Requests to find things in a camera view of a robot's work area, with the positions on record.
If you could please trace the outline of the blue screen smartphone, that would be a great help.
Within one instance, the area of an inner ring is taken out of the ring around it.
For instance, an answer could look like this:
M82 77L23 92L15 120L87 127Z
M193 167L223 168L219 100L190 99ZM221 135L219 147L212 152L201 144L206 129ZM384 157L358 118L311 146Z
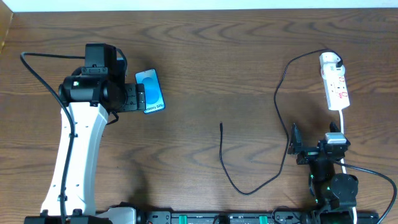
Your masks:
M155 113L165 109L164 97L159 78L155 69L135 74L136 83L143 84L146 96L145 114Z

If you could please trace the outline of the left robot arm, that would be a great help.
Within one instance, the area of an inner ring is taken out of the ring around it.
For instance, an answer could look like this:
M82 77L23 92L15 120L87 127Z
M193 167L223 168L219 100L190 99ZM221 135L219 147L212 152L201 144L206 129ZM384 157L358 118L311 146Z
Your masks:
M127 60L122 50L108 44L87 44L84 66L53 88L21 61L60 104L62 132L57 160L40 214L25 223L139 223L144 217L134 207L120 204L97 213L95 175L103 131L109 115L144 111L142 84L126 83Z

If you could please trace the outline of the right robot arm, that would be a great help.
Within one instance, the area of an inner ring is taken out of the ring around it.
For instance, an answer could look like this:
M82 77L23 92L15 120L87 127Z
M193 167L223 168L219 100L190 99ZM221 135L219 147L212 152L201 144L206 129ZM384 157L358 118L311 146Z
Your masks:
M358 194L358 178L354 175L336 173L334 165L345 157L351 143L345 135L330 123L330 132L314 147L303 144L301 132L292 126L292 139L288 153L296 155L298 165L310 168L308 185L316 207L301 214L301 223L351 223L352 208Z

